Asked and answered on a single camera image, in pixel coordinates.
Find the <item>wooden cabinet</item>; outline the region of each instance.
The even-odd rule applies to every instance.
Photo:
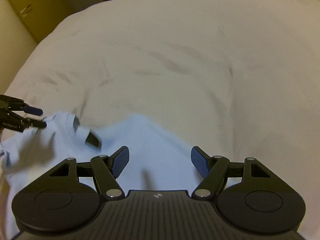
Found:
[[[8,0],[31,35],[40,42],[74,13],[68,0]]]

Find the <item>white bedsheet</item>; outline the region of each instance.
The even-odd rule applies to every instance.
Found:
[[[210,155],[256,157],[302,195],[299,232],[318,239],[319,10],[318,0],[100,3],[44,39],[6,94],[92,127],[136,112]]]

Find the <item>bed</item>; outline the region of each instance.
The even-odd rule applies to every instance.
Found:
[[[319,0],[112,0],[60,23],[6,95],[89,127],[138,113],[211,156],[255,157],[319,239],[319,22]]]

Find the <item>cabinet handle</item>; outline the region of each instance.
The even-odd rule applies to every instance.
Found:
[[[24,14],[26,12],[26,10],[32,5],[32,3],[30,3],[27,7],[25,7],[20,14]]]

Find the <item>ribbed black surface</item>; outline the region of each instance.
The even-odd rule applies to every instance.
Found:
[[[250,235],[222,220],[209,202],[185,191],[131,191],[123,200],[105,204],[90,225],[56,237],[22,234],[18,240],[302,240],[295,232],[279,236]]]
[[[118,178],[121,172],[124,170],[129,162],[129,148],[122,146],[119,150],[122,150],[118,156],[113,160],[112,175]]]
[[[196,147],[191,150],[191,161],[200,176],[204,179],[208,175],[210,169],[207,164],[207,160],[197,151]]]

